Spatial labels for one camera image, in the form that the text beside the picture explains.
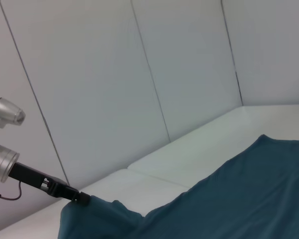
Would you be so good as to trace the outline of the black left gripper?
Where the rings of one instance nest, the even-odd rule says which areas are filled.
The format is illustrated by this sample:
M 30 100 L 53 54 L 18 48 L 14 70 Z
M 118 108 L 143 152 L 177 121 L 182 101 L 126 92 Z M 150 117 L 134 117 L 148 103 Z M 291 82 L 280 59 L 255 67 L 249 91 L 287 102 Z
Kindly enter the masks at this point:
M 90 195 L 67 186 L 59 178 L 42 173 L 21 163 L 13 165 L 9 177 L 40 189 L 52 197 L 65 197 L 82 206 L 87 206 L 91 199 Z

